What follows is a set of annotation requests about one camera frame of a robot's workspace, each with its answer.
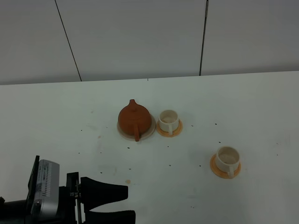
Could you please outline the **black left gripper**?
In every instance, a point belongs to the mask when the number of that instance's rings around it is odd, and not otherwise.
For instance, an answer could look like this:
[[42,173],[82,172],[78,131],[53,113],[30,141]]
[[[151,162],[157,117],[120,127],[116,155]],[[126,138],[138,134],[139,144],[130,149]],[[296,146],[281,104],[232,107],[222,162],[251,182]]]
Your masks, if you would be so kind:
[[79,173],[68,173],[66,186],[59,187],[57,216],[59,224],[81,224],[81,202],[84,205],[85,224],[135,224],[133,210],[117,212],[92,212],[90,210],[108,203],[128,198],[128,186],[95,181],[81,177]]

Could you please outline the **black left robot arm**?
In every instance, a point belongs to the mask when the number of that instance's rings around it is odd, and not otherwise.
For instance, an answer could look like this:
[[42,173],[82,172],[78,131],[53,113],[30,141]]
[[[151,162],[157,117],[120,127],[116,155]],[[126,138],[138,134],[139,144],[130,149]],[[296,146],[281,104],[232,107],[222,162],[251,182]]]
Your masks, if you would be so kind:
[[40,205],[31,212],[27,201],[5,202],[0,200],[0,222],[2,224],[81,224],[80,213],[85,214],[86,224],[134,224],[135,211],[93,212],[92,209],[128,198],[128,186],[108,184],[78,173],[68,173],[65,187],[59,187],[57,212],[43,220],[39,216]]

